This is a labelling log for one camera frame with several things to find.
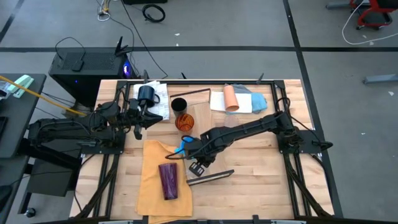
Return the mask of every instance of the yellow towel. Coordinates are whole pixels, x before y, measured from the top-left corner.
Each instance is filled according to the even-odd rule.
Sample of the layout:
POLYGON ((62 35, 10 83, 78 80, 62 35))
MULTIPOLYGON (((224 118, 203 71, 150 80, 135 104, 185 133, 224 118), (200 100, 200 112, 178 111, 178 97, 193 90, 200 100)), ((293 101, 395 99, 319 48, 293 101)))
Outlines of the yellow towel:
POLYGON ((150 224, 171 222, 192 216, 192 192, 187 184, 184 162, 165 159, 165 156, 173 153, 176 148, 155 140, 144 142, 136 212, 140 215, 148 215, 150 224), (178 198, 164 200, 159 165, 170 162, 177 163, 178 198))

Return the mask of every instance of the gray floor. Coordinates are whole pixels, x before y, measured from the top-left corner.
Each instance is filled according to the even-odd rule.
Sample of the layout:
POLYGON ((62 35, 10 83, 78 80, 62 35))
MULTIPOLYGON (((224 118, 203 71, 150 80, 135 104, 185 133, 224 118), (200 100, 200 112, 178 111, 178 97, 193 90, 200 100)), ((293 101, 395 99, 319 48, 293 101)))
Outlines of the gray floor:
MULTIPOLYGON (((17 0, 0 1, 0 27, 11 15, 17 0)), ((327 11, 326 0, 289 1, 302 47, 350 47, 341 37, 349 10, 327 11)), ((54 47, 67 36, 86 47, 114 46, 120 35, 131 42, 131 33, 113 21, 98 22, 95 0, 25 0, 1 47, 54 47)), ((143 20, 128 7, 148 46, 279 46, 292 47, 289 24, 280 0, 170 0, 162 5, 167 13, 161 24, 143 20)), ((130 26, 119 1, 111 2, 113 18, 130 26)), ((398 23, 379 32, 357 31, 355 16, 346 37, 361 42, 398 32, 398 23)), ((397 47, 398 37, 375 42, 372 47, 397 47)), ((62 47, 75 47, 73 41, 62 47)), ((135 46, 142 46, 136 35, 135 46)), ((369 44, 359 47, 370 47, 369 44)), ((302 78, 295 52, 204 51, 153 52, 159 65, 172 78, 183 72, 188 78, 302 78)), ((398 222, 398 152, 395 119, 398 86, 364 86, 367 75, 397 72, 398 52, 304 52, 308 75, 330 149, 331 163, 345 217, 398 222)), ((0 53, 0 73, 46 73, 54 53, 0 53)), ((140 71, 152 78, 162 73, 146 52, 134 53, 140 71)), ((44 92, 73 98, 50 77, 44 92)), ((62 110, 40 100, 37 105, 56 116, 62 110)), ((50 116, 36 110, 32 121, 50 116)), ((17 195, 19 206, 24 180, 17 195)), ((72 203, 65 198, 35 195, 30 206, 36 217, 10 214, 7 223, 36 223, 65 219, 72 203)))

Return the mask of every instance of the purple cylinder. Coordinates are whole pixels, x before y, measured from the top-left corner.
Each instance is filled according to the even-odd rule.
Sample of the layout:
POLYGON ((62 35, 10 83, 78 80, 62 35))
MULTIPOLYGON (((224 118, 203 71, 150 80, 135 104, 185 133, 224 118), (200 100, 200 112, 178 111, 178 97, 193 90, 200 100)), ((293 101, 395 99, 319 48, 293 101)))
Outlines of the purple cylinder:
POLYGON ((177 163, 168 163, 159 165, 160 179, 164 200, 172 200, 177 195, 177 163))

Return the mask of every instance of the paper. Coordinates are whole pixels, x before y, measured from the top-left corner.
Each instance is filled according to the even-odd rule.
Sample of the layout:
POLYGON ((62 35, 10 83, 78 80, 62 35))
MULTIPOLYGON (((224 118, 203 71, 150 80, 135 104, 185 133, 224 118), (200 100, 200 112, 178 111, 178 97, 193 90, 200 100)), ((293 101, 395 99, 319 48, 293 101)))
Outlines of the paper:
POLYGON ((167 94, 167 84, 160 84, 158 81, 153 81, 146 84, 135 84, 132 87, 133 97, 137 99, 138 90, 143 85, 149 85, 155 89, 155 94, 157 94, 160 98, 160 102, 155 104, 155 106, 148 108, 148 111, 160 116, 163 116, 164 121, 168 121, 170 119, 170 111, 169 111, 169 96, 167 94))
MULTIPOLYGON (((239 109, 234 113, 252 113, 251 94, 235 93, 239 109)), ((223 92, 211 92, 210 109, 215 111, 226 111, 223 92)))

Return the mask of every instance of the blue cloth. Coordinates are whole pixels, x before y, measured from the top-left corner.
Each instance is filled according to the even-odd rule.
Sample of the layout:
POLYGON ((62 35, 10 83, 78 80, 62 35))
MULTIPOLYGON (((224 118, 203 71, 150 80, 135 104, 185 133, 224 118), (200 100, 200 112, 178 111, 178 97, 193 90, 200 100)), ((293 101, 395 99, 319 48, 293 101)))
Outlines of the blue cloth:
POLYGON ((261 93, 251 93, 251 106, 253 113, 268 108, 267 101, 261 93))

